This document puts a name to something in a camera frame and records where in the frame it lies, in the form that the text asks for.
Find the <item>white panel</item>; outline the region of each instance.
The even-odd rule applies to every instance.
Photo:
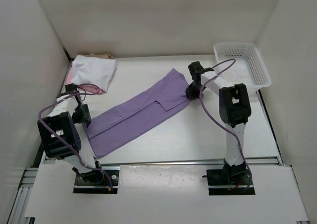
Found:
[[[0,223],[40,144],[37,114],[54,101],[67,59],[37,0],[0,0]]]
[[[70,166],[41,165],[26,217],[35,224],[295,224],[307,221],[292,169],[251,166],[256,195],[209,196],[204,166],[123,166],[118,194],[73,194]]]
[[[284,162],[317,223],[317,0],[280,0],[257,45],[273,84],[264,100]]]
[[[71,56],[210,54],[254,41],[278,0],[39,0]]]
[[[188,83],[191,83],[192,78],[188,70],[190,63],[200,61],[205,68],[216,64],[214,55],[136,57],[117,60],[118,69],[108,92],[104,95],[87,96],[85,100],[92,118],[150,88],[172,68],[183,73]],[[205,90],[204,95],[207,109],[221,121],[219,97],[211,90]],[[259,100],[256,94],[249,96],[252,114],[245,130],[245,156],[277,157],[279,153],[275,140]],[[76,127],[83,149],[89,147],[82,126]],[[102,164],[123,164],[223,159],[225,150],[225,131],[205,114],[200,101],[194,100],[180,113],[99,161]]]

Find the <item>cable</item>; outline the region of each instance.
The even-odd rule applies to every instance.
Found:
[[[60,104],[62,101],[66,100],[66,99],[69,99],[69,98],[74,97],[74,96],[77,96],[77,95],[79,95],[79,96],[80,96],[80,95],[96,95],[96,94],[98,94],[98,93],[100,92],[100,88],[99,88],[97,85],[94,85],[94,84],[89,84],[89,85],[95,87],[95,88],[97,89],[97,92],[91,93],[91,94],[90,94],[90,93],[74,93],[74,94],[70,94],[70,95],[66,96],[65,98],[63,98],[63,99],[57,101],[56,103],[54,103],[54,104],[52,104],[52,105],[49,105],[49,106],[47,106],[46,108],[43,108],[43,109],[39,112],[38,119],[39,119],[40,123],[41,123],[51,134],[53,134],[58,140],[60,140],[65,146],[67,146],[75,156],[77,156],[77,158],[78,158],[78,160],[79,160],[79,163],[80,163],[83,167],[85,167],[85,168],[87,168],[87,169],[90,169],[90,170],[96,170],[96,171],[102,172],[103,175],[108,179],[109,189],[110,189],[110,191],[112,191],[113,188],[112,188],[111,179],[110,179],[109,175],[107,174],[107,172],[104,171],[102,168],[93,168],[93,167],[90,167],[90,166],[86,165],[86,164],[83,162],[83,160],[82,160],[81,156],[79,155],[79,153],[78,153],[68,142],[66,142],[63,138],[61,138],[59,135],[57,135],[57,133],[54,132],[54,131],[43,121],[43,119],[42,119],[42,113],[43,113],[43,112],[45,112],[47,109],[50,109],[50,108],[55,107],[56,105]]]
[[[221,75],[222,73],[224,73],[226,70],[228,70],[231,66],[233,66],[233,64],[236,62],[236,60],[235,60],[235,59],[227,59],[227,60],[224,60],[224,61],[222,61],[222,62],[216,64],[214,67],[212,67],[212,68],[215,68],[215,67],[217,67],[217,66],[219,66],[219,65],[221,65],[221,64],[223,64],[223,63],[229,62],[229,61],[232,61],[232,63],[231,63],[227,68],[225,68],[225,69],[223,69],[222,71],[220,71],[216,76],[214,76],[213,78],[209,79],[208,81],[206,81],[206,83],[204,83],[204,84],[202,85],[202,87],[200,88],[200,91],[199,91],[199,100],[200,100],[200,103],[202,104],[202,107],[203,107],[204,111],[205,111],[206,114],[208,115],[208,117],[209,117],[216,125],[218,125],[220,128],[222,128],[223,130],[225,130],[226,132],[228,132],[229,134],[233,135],[233,136],[236,138],[236,140],[237,140],[237,142],[238,142],[238,148],[239,148],[239,151],[240,151],[242,160],[243,160],[243,162],[246,164],[246,168],[249,170],[249,175],[250,175],[250,182],[249,182],[248,186],[243,190],[243,191],[245,191],[245,190],[247,190],[247,189],[252,185],[253,180],[252,180],[252,173],[251,173],[250,167],[249,167],[249,165],[248,165],[248,163],[247,163],[247,161],[246,161],[246,159],[245,159],[245,157],[244,157],[244,155],[243,155],[243,151],[242,151],[242,148],[241,148],[241,142],[240,142],[240,140],[239,140],[239,137],[238,137],[236,134],[234,134],[232,131],[228,130],[228,129],[225,128],[223,125],[221,125],[221,124],[208,112],[208,110],[206,109],[206,106],[205,106],[205,104],[204,104],[204,101],[203,101],[203,90],[204,90],[204,88],[206,87],[206,85],[207,85],[208,83],[210,83],[211,81],[213,81],[214,79],[216,79],[219,75]]]

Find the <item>white plastic basket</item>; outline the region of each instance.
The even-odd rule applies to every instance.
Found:
[[[225,42],[216,43],[213,46],[217,63],[226,59],[235,58],[235,64],[221,77],[234,83],[244,83],[249,92],[255,92],[263,87],[271,85],[272,81],[266,66],[261,58],[258,48],[249,42]],[[229,66],[224,63],[215,68],[220,72]]]

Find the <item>purple towel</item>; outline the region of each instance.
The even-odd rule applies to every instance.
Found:
[[[146,133],[188,104],[188,83],[183,74],[172,69],[148,90],[91,120],[84,129],[97,158],[106,156]]]

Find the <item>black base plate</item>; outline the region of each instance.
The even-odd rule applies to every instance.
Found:
[[[89,181],[84,181],[78,174],[75,178],[73,193],[99,193],[99,194],[117,194],[118,193],[118,183],[119,183],[119,170],[105,169],[109,175],[112,183],[112,191],[108,190],[108,180],[107,178],[100,184],[92,184]]]
[[[250,182],[249,171],[236,180],[236,182],[228,183],[226,179],[223,178],[222,169],[208,169],[207,170],[207,181],[208,190],[210,196],[221,196],[221,195],[255,195],[254,187],[251,185],[245,190],[245,187]],[[241,180],[241,184],[238,188],[234,188],[235,185]]]

